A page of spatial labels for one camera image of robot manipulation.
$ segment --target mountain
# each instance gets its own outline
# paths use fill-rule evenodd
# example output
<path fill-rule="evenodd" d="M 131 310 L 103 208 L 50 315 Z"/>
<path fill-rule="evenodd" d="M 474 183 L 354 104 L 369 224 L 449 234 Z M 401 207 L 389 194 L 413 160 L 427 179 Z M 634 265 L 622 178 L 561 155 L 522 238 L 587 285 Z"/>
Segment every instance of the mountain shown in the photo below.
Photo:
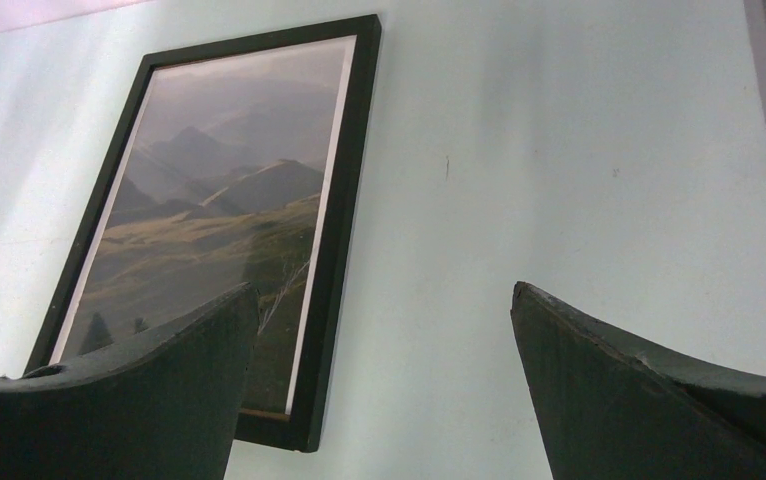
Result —
<path fill-rule="evenodd" d="M 127 178 L 126 175 L 121 178 L 121 185 L 118 186 L 118 193 L 115 195 L 115 202 L 112 204 L 113 212 L 154 206 L 156 206 L 156 200 L 139 190 L 139 187 Z"/>
<path fill-rule="evenodd" d="M 310 162 L 327 157 L 335 112 L 335 91 L 273 93 L 205 131 L 223 142 L 243 142 L 259 160 Z"/>
<path fill-rule="evenodd" d="M 239 168 L 260 168 L 251 149 L 228 145 L 194 127 L 186 127 L 169 141 L 133 149 L 127 175 L 157 201 L 181 198 L 197 201 L 215 190 L 200 179 L 227 175 Z"/>
<path fill-rule="evenodd" d="M 324 174 L 295 160 L 277 163 L 242 177 L 207 199 L 206 208 L 258 213 L 321 193 Z"/>
<path fill-rule="evenodd" d="M 316 158 L 313 160 L 308 160 L 308 161 L 305 161 L 304 164 L 307 167 L 314 168 L 316 170 L 320 170 L 323 172 L 324 170 L 327 169 L 327 158 L 321 157 L 321 158 Z"/>

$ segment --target white wall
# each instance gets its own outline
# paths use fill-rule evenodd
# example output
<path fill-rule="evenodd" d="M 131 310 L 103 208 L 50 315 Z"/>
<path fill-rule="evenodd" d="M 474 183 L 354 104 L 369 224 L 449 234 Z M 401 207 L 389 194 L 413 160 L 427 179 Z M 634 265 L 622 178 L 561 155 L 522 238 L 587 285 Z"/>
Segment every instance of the white wall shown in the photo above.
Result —
<path fill-rule="evenodd" d="M 0 32 L 53 20 L 110 10 L 148 0 L 9 0 L 0 1 Z"/>
<path fill-rule="evenodd" d="M 741 3 L 208 3 L 0 35 L 0 374 L 22 371 L 144 53 L 374 11 L 321 451 L 237 443 L 228 478 L 550 478 L 508 316 L 519 279 L 766 374 L 766 134 Z"/>

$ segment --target misty sky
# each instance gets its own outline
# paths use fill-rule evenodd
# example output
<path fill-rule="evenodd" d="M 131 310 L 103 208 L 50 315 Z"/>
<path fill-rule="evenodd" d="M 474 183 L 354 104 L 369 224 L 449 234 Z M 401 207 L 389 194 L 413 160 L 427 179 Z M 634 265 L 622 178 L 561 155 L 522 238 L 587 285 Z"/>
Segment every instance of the misty sky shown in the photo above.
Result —
<path fill-rule="evenodd" d="M 136 146 L 171 140 L 189 126 L 224 142 L 244 143 L 245 132 L 222 132 L 220 125 L 275 97 L 335 98 L 353 41 L 347 37 L 157 70 Z"/>

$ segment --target ceiling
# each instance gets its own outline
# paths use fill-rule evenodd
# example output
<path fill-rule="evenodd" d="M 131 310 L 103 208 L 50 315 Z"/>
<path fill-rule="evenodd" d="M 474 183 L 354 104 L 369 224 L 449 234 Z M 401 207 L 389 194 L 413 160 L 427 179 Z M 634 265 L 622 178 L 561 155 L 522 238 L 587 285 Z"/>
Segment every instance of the ceiling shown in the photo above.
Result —
<path fill-rule="evenodd" d="M 150 0 L 0 0 L 0 32 Z"/>

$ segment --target grassy slope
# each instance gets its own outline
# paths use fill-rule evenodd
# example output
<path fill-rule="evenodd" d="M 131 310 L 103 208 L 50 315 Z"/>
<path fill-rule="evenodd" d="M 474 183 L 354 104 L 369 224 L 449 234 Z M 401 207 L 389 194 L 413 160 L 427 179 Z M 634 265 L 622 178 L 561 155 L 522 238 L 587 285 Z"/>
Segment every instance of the grassy slope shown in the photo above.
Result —
<path fill-rule="evenodd" d="M 113 338 L 186 313 L 242 281 L 260 291 L 262 309 L 309 258 L 319 196 L 255 215 L 185 219 L 185 214 L 113 227 L 103 239 L 80 301 L 72 338 L 95 312 Z M 282 412 L 306 283 L 299 275 L 262 332 L 250 367 L 245 408 Z M 66 345 L 66 356 L 78 348 Z"/>

